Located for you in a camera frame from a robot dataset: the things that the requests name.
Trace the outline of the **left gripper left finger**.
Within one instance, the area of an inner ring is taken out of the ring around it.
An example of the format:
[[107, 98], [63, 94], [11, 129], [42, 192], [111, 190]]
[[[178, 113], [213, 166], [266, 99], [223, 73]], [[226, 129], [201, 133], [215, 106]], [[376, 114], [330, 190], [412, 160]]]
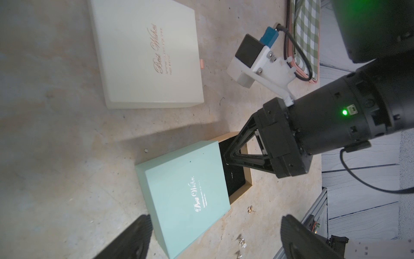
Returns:
[[139, 216], [95, 259], [145, 259], [153, 232], [150, 215]]

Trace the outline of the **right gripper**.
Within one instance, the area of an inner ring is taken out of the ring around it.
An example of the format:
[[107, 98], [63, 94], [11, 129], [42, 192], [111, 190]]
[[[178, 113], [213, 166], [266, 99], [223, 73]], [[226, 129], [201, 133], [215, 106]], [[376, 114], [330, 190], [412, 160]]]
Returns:
[[[241, 148], [258, 132], [265, 155], [243, 154]], [[281, 98], [274, 98], [251, 116], [224, 153], [227, 164], [273, 173], [277, 178], [309, 172], [312, 157], [300, 150]]]

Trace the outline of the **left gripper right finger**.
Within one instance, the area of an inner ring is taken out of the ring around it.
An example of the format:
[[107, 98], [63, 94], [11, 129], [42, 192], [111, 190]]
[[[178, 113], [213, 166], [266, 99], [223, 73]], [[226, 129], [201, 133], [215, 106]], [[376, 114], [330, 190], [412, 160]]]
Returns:
[[280, 237], [288, 259], [342, 259], [292, 215], [282, 217]]

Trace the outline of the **black lined box drawer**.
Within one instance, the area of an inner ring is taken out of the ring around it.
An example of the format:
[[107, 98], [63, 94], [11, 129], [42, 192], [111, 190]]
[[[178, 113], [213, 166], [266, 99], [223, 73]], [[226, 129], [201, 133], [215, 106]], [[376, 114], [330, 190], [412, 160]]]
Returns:
[[253, 186], [250, 168], [229, 165], [225, 162], [224, 159], [224, 152], [233, 142], [238, 133], [239, 132], [229, 132], [211, 139], [212, 141], [217, 141], [219, 143], [230, 205], [234, 204]]

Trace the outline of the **mint green jewelry box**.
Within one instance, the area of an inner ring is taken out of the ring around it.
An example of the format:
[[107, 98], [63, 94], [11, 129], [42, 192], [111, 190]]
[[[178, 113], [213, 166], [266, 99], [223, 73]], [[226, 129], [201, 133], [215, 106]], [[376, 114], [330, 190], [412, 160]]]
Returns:
[[230, 210], [217, 141], [199, 141], [135, 166], [155, 237], [177, 258]]

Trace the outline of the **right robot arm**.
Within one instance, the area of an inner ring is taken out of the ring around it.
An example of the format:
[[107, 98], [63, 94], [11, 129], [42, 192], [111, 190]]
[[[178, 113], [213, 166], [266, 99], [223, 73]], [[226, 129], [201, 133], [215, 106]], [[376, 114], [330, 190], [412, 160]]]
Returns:
[[258, 82], [277, 97], [244, 125], [223, 154], [227, 164], [295, 177], [309, 171], [316, 154], [362, 150], [374, 138], [413, 128], [413, 1], [332, 6], [348, 57], [361, 67], [294, 98], [289, 60], [270, 51], [272, 38], [246, 35], [227, 72], [239, 85]]

